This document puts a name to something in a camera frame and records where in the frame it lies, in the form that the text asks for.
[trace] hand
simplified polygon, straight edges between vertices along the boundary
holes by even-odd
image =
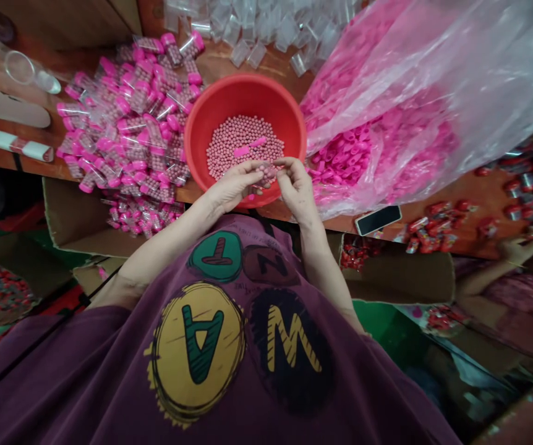
[[[533,256],[533,241],[522,245],[527,238],[514,237],[501,240],[497,248],[501,253],[502,259],[510,261],[516,265],[523,265]]]
[[[315,221],[320,222],[314,201],[312,178],[305,171],[302,162],[296,158],[281,158],[273,164],[283,167],[277,172],[277,181],[281,187],[283,201],[300,227],[310,227]]]
[[[263,161],[246,161],[232,167],[223,177],[211,186],[203,198],[208,200],[211,209],[218,216],[232,211],[246,196],[254,193],[262,195],[262,190],[252,187],[260,181],[264,173],[254,171]]]

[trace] clear plastic bag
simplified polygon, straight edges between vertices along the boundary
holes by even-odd
[[[323,219],[425,199],[533,133],[533,2],[377,0],[301,108]]]

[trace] phone screen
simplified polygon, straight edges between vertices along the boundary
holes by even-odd
[[[399,206],[388,206],[358,219],[356,221],[357,231],[360,235],[367,235],[398,221],[402,217]]]

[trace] cardboard box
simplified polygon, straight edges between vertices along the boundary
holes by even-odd
[[[328,234],[337,263],[344,234]],[[343,269],[351,297],[391,304],[439,304],[454,299],[454,264],[449,253],[408,254],[406,246],[390,243],[380,256],[368,258],[362,272]]]
[[[70,252],[128,258],[145,241],[110,227],[101,194],[79,190],[77,182],[42,178],[46,219],[54,246]]]
[[[94,256],[85,266],[73,269],[73,277],[81,285],[85,295],[91,295],[103,282],[100,268],[109,276],[124,264],[124,258],[109,258],[107,256]]]
[[[71,279],[66,266],[36,242],[19,234],[0,237],[0,266],[26,280],[36,302]],[[0,311],[0,325],[13,323],[29,310]]]

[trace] wooden surface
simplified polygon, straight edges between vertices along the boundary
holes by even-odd
[[[163,28],[163,3],[160,0],[139,0],[139,14],[141,18],[144,34],[148,36],[161,36],[165,30]],[[199,71],[207,83],[214,82],[216,79],[233,74],[239,71],[253,72],[254,70],[244,64],[240,70],[237,70],[229,61],[231,48],[224,43],[214,44],[212,41],[206,41],[206,51],[197,59]],[[61,80],[69,80],[72,74],[79,69],[93,73],[97,66],[97,60],[100,55],[107,54],[104,50],[87,50],[71,51],[66,53],[57,53],[47,49],[40,42],[30,39],[20,34],[18,41],[13,45],[14,49],[23,51],[30,57],[42,62],[47,68],[55,72]],[[46,130],[34,129],[25,125],[13,124],[11,122],[0,120],[0,130],[13,133],[27,140],[46,143],[51,146],[58,146],[64,137],[65,130],[62,126],[60,117],[56,114],[56,103],[67,99],[65,94],[59,96],[47,95],[35,87],[22,87],[14,83],[4,73],[2,68],[3,52],[0,48],[0,90],[10,95],[21,97],[33,103],[38,103],[48,109],[53,118],[53,123]],[[297,78],[289,66],[289,58],[292,51],[287,54],[281,54],[278,51],[269,49],[264,60],[262,61],[258,72],[274,78],[285,86],[298,102],[305,95],[313,76],[306,74],[302,78]],[[53,163],[45,164],[34,161],[30,158],[22,157],[22,166],[24,171],[35,173],[42,176],[51,176],[61,179],[72,180],[64,162],[55,159]],[[15,164],[12,155],[0,150],[0,167],[14,169]],[[385,239],[394,239],[404,227],[404,223],[411,222],[423,215],[424,208],[427,205],[434,204],[441,200],[456,200],[468,198],[480,205],[479,211],[472,214],[462,229],[456,232],[458,241],[453,248],[453,252],[464,255],[479,256],[482,258],[495,258],[495,241],[477,239],[477,223],[486,216],[500,218],[498,236],[506,237],[520,233],[524,227],[523,222],[511,222],[503,217],[501,210],[509,200],[502,185],[507,181],[507,176],[503,172],[495,171],[489,177],[476,177],[471,173],[462,176],[445,189],[436,193],[429,199],[404,205],[403,221],[395,223],[384,229]],[[183,202],[194,202],[201,195],[198,185],[189,180],[188,183],[178,189],[177,199]],[[259,212],[274,219],[288,221],[291,218],[289,210],[281,201],[276,201],[268,206],[259,209]],[[327,229],[341,232],[355,232],[354,220],[357,216],[340,216],[325,221]]]

